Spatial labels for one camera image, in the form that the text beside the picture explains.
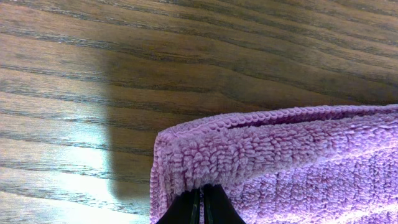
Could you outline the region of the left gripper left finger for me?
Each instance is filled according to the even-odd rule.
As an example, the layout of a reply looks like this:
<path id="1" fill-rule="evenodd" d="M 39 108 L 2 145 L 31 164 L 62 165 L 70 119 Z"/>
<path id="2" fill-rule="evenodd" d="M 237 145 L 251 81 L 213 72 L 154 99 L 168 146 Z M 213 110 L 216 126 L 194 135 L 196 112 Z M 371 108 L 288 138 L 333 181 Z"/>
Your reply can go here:
<path id="1" fill-rule="evenodd" d="M 199 224 L 200 191 L 193 189 L 177 196 L 157 224 Z"/>

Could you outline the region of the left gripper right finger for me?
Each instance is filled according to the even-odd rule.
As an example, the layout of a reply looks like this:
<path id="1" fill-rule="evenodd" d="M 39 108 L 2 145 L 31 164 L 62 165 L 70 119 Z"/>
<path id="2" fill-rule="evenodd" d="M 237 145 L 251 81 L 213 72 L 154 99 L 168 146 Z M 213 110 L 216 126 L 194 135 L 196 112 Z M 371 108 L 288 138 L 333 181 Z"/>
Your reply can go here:
<path id="1" fill-rule="evenodd" d="M 246 224 L 221 185 L 203 187 L 205 224 Z"/>

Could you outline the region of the purple microfiber cloth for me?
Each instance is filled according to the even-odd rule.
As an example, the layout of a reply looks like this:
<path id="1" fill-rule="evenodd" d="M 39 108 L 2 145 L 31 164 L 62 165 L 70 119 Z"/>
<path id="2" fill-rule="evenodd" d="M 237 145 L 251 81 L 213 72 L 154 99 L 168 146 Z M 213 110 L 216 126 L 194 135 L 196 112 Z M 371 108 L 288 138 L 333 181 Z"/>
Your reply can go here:
<path id="1" fill-rule="evenodd" d="M 161 131 L 150 222 L 206 184 L 246 223 L 396 223 L 397 106 L 230 113 Z"/>

